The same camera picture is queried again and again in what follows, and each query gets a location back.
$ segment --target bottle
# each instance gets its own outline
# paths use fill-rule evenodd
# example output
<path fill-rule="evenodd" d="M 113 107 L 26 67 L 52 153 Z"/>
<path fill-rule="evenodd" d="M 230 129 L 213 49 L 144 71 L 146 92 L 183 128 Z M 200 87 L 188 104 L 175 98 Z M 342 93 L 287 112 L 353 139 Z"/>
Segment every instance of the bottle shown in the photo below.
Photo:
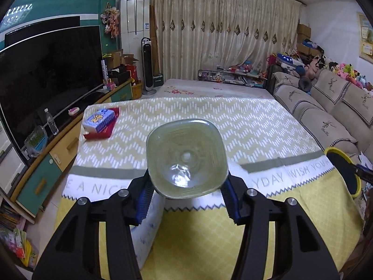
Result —
<path fill-rule="evenodd" d="M 55 121 L 52 117 L 52 115 L 50 114 L 50 112 L 48 112 L 48 109 L 44 109 L 45 111 L 45 116 L 47 118 L 47 122 L 48 122 L 48 125 L 49 125 L 49 128 L 52 132 L 53 135 L 57 135 L 58 134 L 58 128 L 57 128 L 57 125 L 55 124 Z"/>

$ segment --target hanging flower decoration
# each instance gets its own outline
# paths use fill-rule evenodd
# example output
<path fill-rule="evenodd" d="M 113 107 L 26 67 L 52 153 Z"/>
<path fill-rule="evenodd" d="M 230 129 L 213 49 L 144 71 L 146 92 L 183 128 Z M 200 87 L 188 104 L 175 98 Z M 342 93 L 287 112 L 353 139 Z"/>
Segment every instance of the hanging flower decoration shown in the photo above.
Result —
<path fill-rule="evenodd" d="M 112 39 L 119 35 L 119 15 L 120 11 L 116 7 L 110 7 L 108 3 L 105 11 L 100 16 L 102 23 L 106 25 L 105 33 L 111 33 Z"/>

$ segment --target red tray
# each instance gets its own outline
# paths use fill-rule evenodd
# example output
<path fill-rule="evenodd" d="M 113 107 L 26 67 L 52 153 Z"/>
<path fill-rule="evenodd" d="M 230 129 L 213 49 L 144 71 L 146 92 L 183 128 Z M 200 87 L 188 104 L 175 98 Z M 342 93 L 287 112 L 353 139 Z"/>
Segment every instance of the red tray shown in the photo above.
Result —
<path fill-rule="evenodd" d="M 99 133 L 86 133 L 86 134 L 84 134 L 83 136 L 87 140 L 107 139 L 111 136 L 111 134 L 113 132 L 113 129 L 114 129 L 115 122 L 116 122 L 117 118 L 119 117 L 119 107 L 108 108 L 108 109 L 114 110 L 115 118 L 108 124 L 107 127 L 105 127 Z"/>

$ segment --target zigzag patterned tablecloth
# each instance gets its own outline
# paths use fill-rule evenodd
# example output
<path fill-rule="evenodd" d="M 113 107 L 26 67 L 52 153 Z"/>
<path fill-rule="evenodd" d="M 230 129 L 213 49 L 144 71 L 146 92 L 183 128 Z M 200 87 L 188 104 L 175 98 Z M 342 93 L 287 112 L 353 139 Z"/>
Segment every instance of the zigzag patterned tablecloth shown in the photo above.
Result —
<path fill-rule="evenodd" d="M 174 120 L 204 118 L 222 135 L 230 171 L 273 199 L 295 197 L 314 222 L 338 268 L 354 249 L 362 220 L 343 179 L 328 164 L 314 139 L 275 100 L 155 98 L 93 105 L 85 110 L 83 119 L 103 107 L 120 107 L 113 134 L 106 140 L 86 141 L 82 128 L 56 226 L 74 199 L 82 195 L 91 200 L 108 198 L 128 186 L 129 179 L 144 173 L 145 142 L 151 130 Z M 152 201 L 154 211 L 164 205 L 163 199 L 155 196 Z M 156 217 L 150 214 L 151 221 L 145 219 L 145 224 L 154 229 L 153 234 L 146 232 L 152 238 L 139 237 L 143 245 L 135 245 L 137 254 L 141 247 L 147 248 L 145 258 L 152 246 L 146 262 L 138 258 L 143 279 L 230 279 L 243 228 L 228 218 L 219 192 L 187 204 L 169 200 L 165 208 L 162 222 L 162 213 Z M 108 279 L 104 224 L 100 230 L 101 275 Z M 272 274 L 273 246 L 271 227 L 266 278 Z"/>

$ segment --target tv stand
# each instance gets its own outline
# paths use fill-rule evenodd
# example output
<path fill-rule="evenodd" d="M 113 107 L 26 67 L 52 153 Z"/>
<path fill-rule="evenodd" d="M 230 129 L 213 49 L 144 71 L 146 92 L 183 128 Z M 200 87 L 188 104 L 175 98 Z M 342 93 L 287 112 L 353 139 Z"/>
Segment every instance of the tv stand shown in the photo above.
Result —
<path fill-rule="evenodd" d="M 55 119 L 60 130 L 59 133 L 51 139 L 44 151 L 32 161 L 10 196 L 10 200 L 19 205 L 30 216 L 30 218 L 27 218 L 29 221 L 34 221 L 53 187 L 59 179 L 64 177 L 69 164 L 75 159 L 78 152 L 83 112 L 87 106 L 92 105 L 89 101 L 92 102 L 94 94 L 100 94 L 95 104 L 131 100 L 130 80 L 107 94 L 93 92 L 77 102 L 80 114 L 75 118 L 69 117 L 68 122 L 65 120 L 62 129 L 60 129 L 59 117 Z"/>

